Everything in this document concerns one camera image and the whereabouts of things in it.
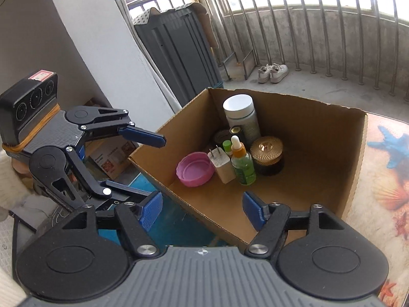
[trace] green cap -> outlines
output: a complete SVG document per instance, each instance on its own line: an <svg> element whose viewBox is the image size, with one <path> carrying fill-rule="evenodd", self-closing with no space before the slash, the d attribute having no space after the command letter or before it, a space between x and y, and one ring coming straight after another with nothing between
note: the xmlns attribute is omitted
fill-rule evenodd
<svg viewBox="0 0 409 307"><path fill-rule="evenodd" d="M231 152L232 151L232 142L229 141L228 139L223 142L223 149L225 152Z"/></svg>

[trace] dropper bottle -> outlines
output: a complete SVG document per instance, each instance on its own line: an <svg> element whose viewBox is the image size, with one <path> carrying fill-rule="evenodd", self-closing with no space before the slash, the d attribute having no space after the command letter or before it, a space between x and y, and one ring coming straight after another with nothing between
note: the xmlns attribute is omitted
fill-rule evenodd
<svg viewBox="0 0 409 307"><path fill-rule="evenodd" d="M236 135L232 136L232 151L232 165L236 176L241 184L249 186L256 181L253 159Z"/></svg>

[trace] camera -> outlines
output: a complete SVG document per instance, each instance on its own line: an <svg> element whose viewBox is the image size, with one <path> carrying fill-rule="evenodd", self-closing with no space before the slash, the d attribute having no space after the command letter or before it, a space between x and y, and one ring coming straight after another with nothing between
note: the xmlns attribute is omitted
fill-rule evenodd
<svg viewBox="0 0 409 307"><path fill-rule="evenodd" d="M56 73L40 70L0 95L0 135L9 146L20 144L57 104Z"/></svg>

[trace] shoe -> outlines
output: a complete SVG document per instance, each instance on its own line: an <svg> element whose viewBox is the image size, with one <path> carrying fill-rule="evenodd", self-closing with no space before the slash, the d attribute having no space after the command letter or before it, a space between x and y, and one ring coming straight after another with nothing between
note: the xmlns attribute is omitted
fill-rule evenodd
<svg viewBox="0 0 409 307"><path fill-rule="evenodd" d="M271 83L278 83L288 75L288 67L285 64L274 63L270 69Z"/></svg>
<svg viewBox="0 0 409 307"><path fill-rule="evenodd" d="M258 70L258 78L257 78L258 83L265 83L270 79L271 67L272 66L269 66L268 64L266 64L265 66L261 67Z"/></svg>

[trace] blue mat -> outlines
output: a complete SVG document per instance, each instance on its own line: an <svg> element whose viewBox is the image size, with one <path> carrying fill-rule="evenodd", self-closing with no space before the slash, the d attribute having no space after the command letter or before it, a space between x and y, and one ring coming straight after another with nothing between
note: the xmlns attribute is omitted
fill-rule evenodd
<svg viewBox="0 0 409 307"><path fill-rule="evenodd" d="M139 174L129 186L144 190L145 192L154 192L156 190L142 174ZM99 234L119 244L116 231L100 229ZM160 250L169 245L208 246L216 238L214 233L209 231L202 223L184 211L166 195L163 195L162 212L148 234ZM227 243L222 240L216 243L216 246L226 245Z"/></svg>

